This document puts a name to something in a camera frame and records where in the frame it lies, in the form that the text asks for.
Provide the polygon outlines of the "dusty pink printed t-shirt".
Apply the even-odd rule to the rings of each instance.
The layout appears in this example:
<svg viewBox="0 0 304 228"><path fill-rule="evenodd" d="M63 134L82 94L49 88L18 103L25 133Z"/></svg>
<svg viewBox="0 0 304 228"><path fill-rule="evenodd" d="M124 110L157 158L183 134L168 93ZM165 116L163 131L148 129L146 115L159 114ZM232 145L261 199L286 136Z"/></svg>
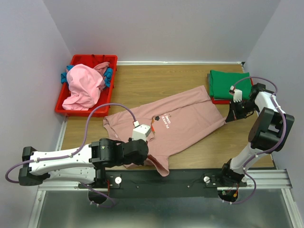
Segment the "dusty pink printed t-shirt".
<svg viewBox="0 0 304 228"><path fill-rule="evenodd" d="M169 175L169 157L180 153L225 124L225 118L212 103L205 86L122 111L103 119L112 140L126 142L133 121L151 127L147 138L149 153L145 165Z"/></svg>

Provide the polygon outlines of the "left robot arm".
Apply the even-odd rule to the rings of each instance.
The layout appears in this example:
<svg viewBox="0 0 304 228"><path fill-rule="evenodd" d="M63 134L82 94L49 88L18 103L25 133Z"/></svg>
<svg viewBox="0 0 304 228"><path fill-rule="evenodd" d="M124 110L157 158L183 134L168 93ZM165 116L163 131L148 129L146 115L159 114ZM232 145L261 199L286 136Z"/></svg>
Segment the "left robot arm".
<svg viewBox="0 0 304 228"><path fill-rule="evenodd" d="M100 139L81 149L39 152L25 147L22 168L19 170L21 186L37 186L45 181L77 181L102 187L106 182L105 169L127 164L142 165L148 157L147 142L122 142Z"/></svg>

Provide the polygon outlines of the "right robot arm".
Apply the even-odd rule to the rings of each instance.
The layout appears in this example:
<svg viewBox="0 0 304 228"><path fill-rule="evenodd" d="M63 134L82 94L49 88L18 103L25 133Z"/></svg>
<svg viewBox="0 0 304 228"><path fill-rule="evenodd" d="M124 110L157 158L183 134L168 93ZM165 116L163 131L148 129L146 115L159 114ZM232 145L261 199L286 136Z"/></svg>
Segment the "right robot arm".
<svg viewBox="0 0 304 228"><path fill-rule="evenodd" d="M257 83L251 88L249 100L230 102L226 123L245 119L254 112L258 112L258 118L249 132L247 146L225 163L218 175L222 186L239 184L245 172L260 158L280 151L295 121L280 108L274 92Z"/></svg>

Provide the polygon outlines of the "red folded t-shirt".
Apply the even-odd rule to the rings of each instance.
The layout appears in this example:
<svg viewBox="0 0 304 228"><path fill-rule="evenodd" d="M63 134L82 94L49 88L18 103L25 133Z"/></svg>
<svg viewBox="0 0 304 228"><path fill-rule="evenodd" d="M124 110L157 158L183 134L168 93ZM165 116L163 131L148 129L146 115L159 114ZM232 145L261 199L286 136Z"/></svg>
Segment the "red folded t-shirt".
<svg viewBox="0 0 304 228"><path fill-rule="evenodd" d="M233 96L229 93L230 87L233 86L242 77L238 76L211 76L209 95L215 104L228 104L233 100ZM236 89L243 92L243 100L249 99L252 88L252 79L245 79L236 85Z"/></svg>

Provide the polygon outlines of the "green folded t-shirt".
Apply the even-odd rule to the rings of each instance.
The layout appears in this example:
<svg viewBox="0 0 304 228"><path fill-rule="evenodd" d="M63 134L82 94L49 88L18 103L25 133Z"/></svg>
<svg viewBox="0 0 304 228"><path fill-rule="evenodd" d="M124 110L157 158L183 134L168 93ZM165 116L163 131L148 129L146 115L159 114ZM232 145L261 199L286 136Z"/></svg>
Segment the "green folded t-shirt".
<svg viewBox="0 0 304 228"><path fill-rule="evenodd" d="M231 86L240 79L249 76L249 73L225 73L211 70L209 76L209 95L215 99L232 99L232 95L229 93ZM243 100L249 99L251 87L251 79L245 79L237 84L237 89L242 91Z"/></svg>

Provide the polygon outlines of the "grey folded t-shirt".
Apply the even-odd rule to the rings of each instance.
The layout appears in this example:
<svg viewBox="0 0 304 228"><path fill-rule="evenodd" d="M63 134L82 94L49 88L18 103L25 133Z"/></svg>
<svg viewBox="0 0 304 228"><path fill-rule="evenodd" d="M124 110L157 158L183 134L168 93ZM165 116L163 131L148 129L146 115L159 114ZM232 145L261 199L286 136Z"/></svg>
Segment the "grey folded t-shirt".
<svg viewBox="0 0 304 228"><path fill-rule="evenodd" d="M207 74L207 79L208 79L208 85L209 85L209 89L211 88L211 85L210 85L210 74Z"/></svg>

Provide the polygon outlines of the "blue t-shirt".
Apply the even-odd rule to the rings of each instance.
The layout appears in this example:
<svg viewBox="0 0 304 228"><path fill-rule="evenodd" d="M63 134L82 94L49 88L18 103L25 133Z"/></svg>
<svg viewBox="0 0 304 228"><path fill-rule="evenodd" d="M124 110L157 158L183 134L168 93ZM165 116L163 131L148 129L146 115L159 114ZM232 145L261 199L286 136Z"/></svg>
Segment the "blue t-shirt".
<svg viewBox="0 0 304 228"><path fill-rule="evenodd" d="M66 71L63 72L61 74L61 83L64 84L64 83L68 83L67 81L67 73L74 67L74 65L67 65L66 67ZM105 82L105 87L110 87L111 85L111 80L112 80L112 76L113 76L113 70L108 67L107 71L105 72L104 76L103 76L103 79L104 79L104 82Z"/></svg>

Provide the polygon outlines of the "light pink t-shirt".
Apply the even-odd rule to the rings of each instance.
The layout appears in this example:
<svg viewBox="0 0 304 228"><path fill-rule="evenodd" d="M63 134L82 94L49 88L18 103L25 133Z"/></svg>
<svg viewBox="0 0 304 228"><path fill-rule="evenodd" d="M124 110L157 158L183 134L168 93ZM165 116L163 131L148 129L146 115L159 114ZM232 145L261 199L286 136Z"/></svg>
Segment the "light pink t-shirt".
<svg viewBox="0 0 304 228"><path fill-rule="evenodd" d="M89 110L97 104L105 88L103 74L83 64L73 66L66 79L70 96L63 101L62 107L68 111Z"/></svg>

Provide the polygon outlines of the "coral pink t-shirt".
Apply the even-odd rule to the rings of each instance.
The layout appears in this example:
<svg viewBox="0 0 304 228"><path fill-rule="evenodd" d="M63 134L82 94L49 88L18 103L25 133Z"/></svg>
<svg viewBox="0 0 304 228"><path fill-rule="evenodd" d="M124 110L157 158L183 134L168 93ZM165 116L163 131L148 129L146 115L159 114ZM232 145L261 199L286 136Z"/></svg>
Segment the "coral pink t-shirt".
<svg viewBox="0 0 304 228"><path fill-rule="evenodd" d="M101 76L104 76L105 72L107 71L110 63L109 62L103 62L98 65L96 65L93 69L96 70Z"/></svg>

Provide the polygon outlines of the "red plastic bin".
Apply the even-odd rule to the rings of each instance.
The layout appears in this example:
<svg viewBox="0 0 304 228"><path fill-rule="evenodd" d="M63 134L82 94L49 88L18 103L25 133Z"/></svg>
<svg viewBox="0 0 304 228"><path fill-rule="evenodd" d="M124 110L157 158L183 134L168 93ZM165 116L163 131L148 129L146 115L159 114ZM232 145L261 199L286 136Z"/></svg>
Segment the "red plastic bin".
<svg viewBox="0 0 304 228"><path fill-rule="evenodd" d="M112 73L112 79L110 82L110 86L105 88L101 94L100 98L95 106L88 109L87 111L69 111L65 110L62 107L63 101L70 96L70 91L68 89L67 83L64 83L62 85L61 91L59 93L57 103L55 106L55 112L58 114L61 114L63 116L79 116L79 117L88 117L91 111L98 107L99 105L109 103L111 102L112 97L112 91L114 89L114 79L115 79L115 73L117 71L117 60L118 57L116 55L87 55L87 54L77 54L73 55L70 64L76 65L76 64L84 64L88 67L95 67L97 64L103 63L103 62L109 62L109 67L113 70Z"/></svg>

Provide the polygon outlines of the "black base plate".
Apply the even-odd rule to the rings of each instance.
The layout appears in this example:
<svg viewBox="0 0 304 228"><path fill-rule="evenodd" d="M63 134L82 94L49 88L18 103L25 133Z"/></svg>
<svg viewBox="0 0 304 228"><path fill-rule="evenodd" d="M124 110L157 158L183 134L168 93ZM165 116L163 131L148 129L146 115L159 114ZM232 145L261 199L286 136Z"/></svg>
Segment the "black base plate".
<svg viewBox="0 0 304 228"><path fill-rule="evenodd" d="M220 190L232 193L237 187L246 186L223 178L221 169L171 170L166 177L156 170L108 170L106 175L112 199L217 198Z"/></svg>

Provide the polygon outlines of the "aluminium frame rail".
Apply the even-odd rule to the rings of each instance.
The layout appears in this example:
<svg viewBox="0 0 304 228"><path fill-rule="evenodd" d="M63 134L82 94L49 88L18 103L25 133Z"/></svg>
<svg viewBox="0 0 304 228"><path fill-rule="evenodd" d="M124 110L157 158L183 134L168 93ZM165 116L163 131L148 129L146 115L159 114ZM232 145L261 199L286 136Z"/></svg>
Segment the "aluminium frame rail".
<svg viewBox="0 0 304 228"><path fill-rule="evenodd" d="M246 145L256 117L230 123L169 158L171 170L221 169ZM117 170L155 170L152 166ZM39 187L37 228L301 228L292 196L292 183L284 169L267 156L248 171L252 179L239 189L236 205L219 197L115 199L112 208L98 209L88 191L75 182L47 182Z"/></svg>

